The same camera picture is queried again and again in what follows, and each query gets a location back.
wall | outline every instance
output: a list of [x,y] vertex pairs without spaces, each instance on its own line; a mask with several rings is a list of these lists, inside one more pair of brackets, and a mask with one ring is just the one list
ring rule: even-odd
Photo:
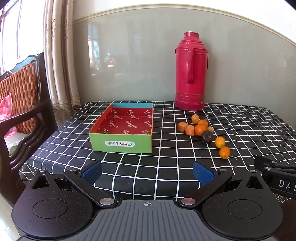
[[[117,73],[91,72],[87,24],[100,29],[100,59],[118,58]],[[136,9],[73,25],[78,89],[92,100],[173,100],[174,48],[196,31],[210,52],[206,101],[264,106],[296,127],[296,47],[259,26],[182,8]]]
[[217,9],[256,21],[296,42],[296,11],[285,0],[75,0],[74,4],[74,22],[112,9],[136,8],[141,5],[196,6],[203,7],[205,11]]

crosshair marking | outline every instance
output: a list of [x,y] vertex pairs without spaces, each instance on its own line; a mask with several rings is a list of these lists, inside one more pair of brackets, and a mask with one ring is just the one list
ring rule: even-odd
[[143,205],[145,205],[146,207],[150,207],[150,206],[153,205],[153,204],[150,203],[150,202],[146,202],[146,203],[144,203]]

table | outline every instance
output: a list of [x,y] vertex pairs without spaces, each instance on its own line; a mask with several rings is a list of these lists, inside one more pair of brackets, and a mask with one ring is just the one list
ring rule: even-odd
[[[20,177],[27,184],[46,168],[61,174],[102,160],[103,173],[94,186],[119,199],[174,199],[199,188],[192,174],[195,160],[213,169],[230,169],[233,179],[254,169],[254,156],[295,162],[296,131],[267,108],[206,103],[202,111],[184,111],[173,102],[154,103],[151,154],[94,152],[88,131],[111,102],[89,102],[61,126],[22,166]],[[215,135],[223,136],[231,149],[227,160],[219,157],[214,142],[204,144],[176,129],[180,121],[191,123],[196,113],[207,118]],[[277,196],[280,202],[287,200]]]

dark plum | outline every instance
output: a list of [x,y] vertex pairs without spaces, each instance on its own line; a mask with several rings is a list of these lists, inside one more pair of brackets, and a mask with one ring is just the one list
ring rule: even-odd
[[202,134],[202,140],[204,141],[204,143],[210,143],[213,140],[213,137],[214,137],[214,135],[210,131],[205,131]]

metal screw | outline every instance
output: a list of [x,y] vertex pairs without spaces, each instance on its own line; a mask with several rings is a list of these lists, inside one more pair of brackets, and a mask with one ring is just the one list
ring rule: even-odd
[[187,197],[183,198],[181,200],[181,203],[183,203],[184,205],[193,205],[195,203],[195,200],[193,198]]
[[109,197],[105,197],[105,198],[100,200],[100,203],[103,204],[103,205],[112,205],[114,202],[115,202],[114,199],[109,198]]

